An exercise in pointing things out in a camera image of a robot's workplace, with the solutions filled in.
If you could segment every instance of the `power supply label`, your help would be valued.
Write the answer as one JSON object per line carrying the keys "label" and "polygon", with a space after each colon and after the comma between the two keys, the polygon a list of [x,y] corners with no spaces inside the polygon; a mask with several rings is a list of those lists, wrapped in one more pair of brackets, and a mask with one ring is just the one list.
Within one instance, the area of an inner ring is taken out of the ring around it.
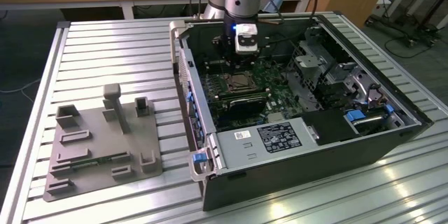
{"label": "power supply label", "polygon": [[257,128],[264,143],[265,150],[269,153],[280,152],[301,146],[297,135],[289,123],[280,123]]}

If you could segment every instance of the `aluminum profile table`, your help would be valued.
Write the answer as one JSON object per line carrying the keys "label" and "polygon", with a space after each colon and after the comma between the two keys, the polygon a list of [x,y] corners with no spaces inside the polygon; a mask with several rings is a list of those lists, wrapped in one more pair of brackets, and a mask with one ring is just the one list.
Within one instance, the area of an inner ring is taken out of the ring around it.
{"label": "aluminum profile table", "polygon": [[[57,28],[0,223],[440,223],[448,220],[448,109],[344,16],[321,13],[436,122],[373,165],[264,197],[201,211],[169,57],[173,19],[78,22]],[[54,202],[42,193],[54,110],[100,107],[101,85],[121,102],[154,102],[162,174]]]}

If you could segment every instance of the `motherboard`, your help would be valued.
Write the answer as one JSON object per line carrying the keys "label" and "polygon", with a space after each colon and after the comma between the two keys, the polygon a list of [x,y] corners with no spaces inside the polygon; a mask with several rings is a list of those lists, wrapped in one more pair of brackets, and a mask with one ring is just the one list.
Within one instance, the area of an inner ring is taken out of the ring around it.
{"label": "motherboard", "polygon": [[221,62],[214,64],[221,66],[208,68],[201,84],[217,132],[300,116],[284,65],[264,60],[230,73]]}

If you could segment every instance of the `small white object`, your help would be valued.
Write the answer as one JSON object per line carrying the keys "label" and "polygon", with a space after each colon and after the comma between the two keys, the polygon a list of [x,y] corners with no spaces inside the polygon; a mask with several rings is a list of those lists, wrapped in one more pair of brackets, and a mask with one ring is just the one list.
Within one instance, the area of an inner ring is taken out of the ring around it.
{"label": "small white object", "polygon": [[234,51],[237,54],[252,54],[257,51],[258,45],[254,38],[258,34],[256,24],[237,24],[234,26]]}
{"label": "small white object", "polygon": [[238,140],[238,139],[242,139],[242,138],[248,138],[250,137],[250,133],[249,131],[240,131],[240,132],[234,132],[234,138]]}
{"label": "small white object", "polygon": [[389,8],[390,1],[389,0],[377,0],[377,3],[373,7],[372,14],[377,17],[381,17],[385,13],[385,10]]}

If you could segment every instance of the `table leg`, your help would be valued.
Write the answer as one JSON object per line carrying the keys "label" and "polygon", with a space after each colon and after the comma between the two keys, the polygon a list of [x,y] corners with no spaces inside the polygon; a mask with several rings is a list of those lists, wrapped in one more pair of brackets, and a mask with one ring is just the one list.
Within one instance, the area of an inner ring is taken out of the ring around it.
{"label": "table leg", "polygon": [[293,10],[294,13],[304,13],[306,11],[309,0],[298,0],[296,9]]}
{"label": "table leg", "polygon": [[124,19],[133,19],[133,12],[132,12],[133,2],[132,1],[121,1],[120,5],[121,5],[121,9],[122,9]]}

